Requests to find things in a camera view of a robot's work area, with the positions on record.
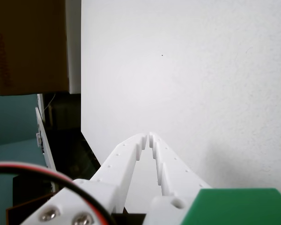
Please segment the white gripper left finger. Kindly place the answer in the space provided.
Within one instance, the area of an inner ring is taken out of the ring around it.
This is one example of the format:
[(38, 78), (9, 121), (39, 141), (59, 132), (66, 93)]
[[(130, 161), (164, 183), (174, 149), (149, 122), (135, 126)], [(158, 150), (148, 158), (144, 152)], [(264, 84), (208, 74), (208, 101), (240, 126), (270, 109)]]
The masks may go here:
[[(134, 135), (118, 144), (91, 179), (74, 183), (94, 197), (110, 215), (123, 212), (136, 161), (146, 147), (145, 134)], [(95, 210), (73, 191), (63, 188), (24, 225), (102, 225)]]

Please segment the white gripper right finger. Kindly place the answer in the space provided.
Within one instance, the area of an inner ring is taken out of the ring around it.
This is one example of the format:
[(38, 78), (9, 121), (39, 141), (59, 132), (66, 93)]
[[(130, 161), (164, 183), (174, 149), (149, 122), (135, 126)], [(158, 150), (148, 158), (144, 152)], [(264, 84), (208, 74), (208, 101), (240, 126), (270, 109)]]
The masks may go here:
[(180, 225), (199, 191), (211, 186), (156, 133), (149, 133), (149, 146), (156, 162), (157, 182), (162, 195), (152, 200), (143, 224)]

